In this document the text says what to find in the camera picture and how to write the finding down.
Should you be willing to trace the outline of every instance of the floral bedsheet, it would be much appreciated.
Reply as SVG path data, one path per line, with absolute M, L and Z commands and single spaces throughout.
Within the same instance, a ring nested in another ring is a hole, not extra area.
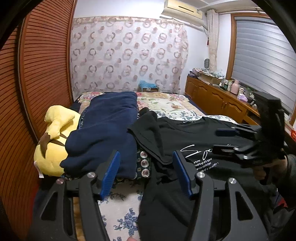
M 89 106 L 91 100 L 104 94 L 103 92 L 85 92 L 78 101 L 81 103 L 79 113 Z M 139 110 L 148 107 L 157 113 L 158 118 L 168 117 L 173 120 L 197 121 L 205 116 L 200 110 L 189 103 L 183 95 L 166 94 L 161 92 L 137 92 Z M 223 115 L 208 115 L 206 117 L 221 121 L 236 122 Z M 126 241 L 129 236 L 140 240 L 137 227 L 139 207 L 144 192 L 144 183 L 138 180 L 115 180 L 110 194 L 98 201 L 100 212 L 108 236 L 111 241 Z M 74 200 L 74 216 L 76 234 L 79 241 L 84 241 L 80 220 L 79 201 Z

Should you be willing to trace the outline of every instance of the yellow plush toy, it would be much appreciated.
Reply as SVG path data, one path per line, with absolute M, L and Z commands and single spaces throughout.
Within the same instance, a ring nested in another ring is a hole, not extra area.
M 64 173 L 59 165 L 68 156 L 65 143 L 77 129 L 79 118 L 80 114 L 61 105 L 48 108 L 44 118 L 47 128 L 34 153 L 34 165 L 42 174 L 59 177 Z

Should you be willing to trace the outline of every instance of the folded blanket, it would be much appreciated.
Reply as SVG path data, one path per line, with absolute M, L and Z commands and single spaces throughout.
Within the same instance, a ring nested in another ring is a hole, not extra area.
M 94 171 L 112 150 L 120 152 L 117 177 L 135 178 L 137 146 L 127 132 L 137 120 L 137 95 L 112 92 L 96 96 L 81 115 L 80 125 L 69 135 L 65 147 L 68 157 L 60 164 L 73 177 Z

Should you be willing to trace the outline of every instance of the black t-shirt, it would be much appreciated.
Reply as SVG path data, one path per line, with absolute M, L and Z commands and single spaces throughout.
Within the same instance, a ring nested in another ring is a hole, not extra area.
M 263 219 L 267 207 L 271 205 L 270 196 L 275 195 L 275 186 L 262 186 L 255 180 L 250 168 L 243 169 L 239 164 L 222 160 L 212 153 L 214 144 L 242 147 L 251 143 L 238 136 L 216 136 L 217 129 L 230 128 L 235 124 L 208 117 L 198 121 L 178 121 L 167 117 L 157 119 L 157 115 L 147 108 L 142 109 L 140 114 L 130 130 L 138 144 L 154 157 L 151 179 L 145 188 L 138 217 L 143 241 L 177 241 L 185 236 L 193 202 L 181 192 L 172 165 L 175 150 L 180 150 L 198 171 L 207 173 L 213 179 L 226 181 L 230 177 L 236 178 Z

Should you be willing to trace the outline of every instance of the pink thermos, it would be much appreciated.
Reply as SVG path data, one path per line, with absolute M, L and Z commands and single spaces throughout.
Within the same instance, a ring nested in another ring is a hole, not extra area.
M 235 80 L 234 83 L 232 84 L 231 86 L 231 90 L 230 90 L 231 93 L 237 95 L 238 92 L 239 92 L 239 81 L 238 80 Z

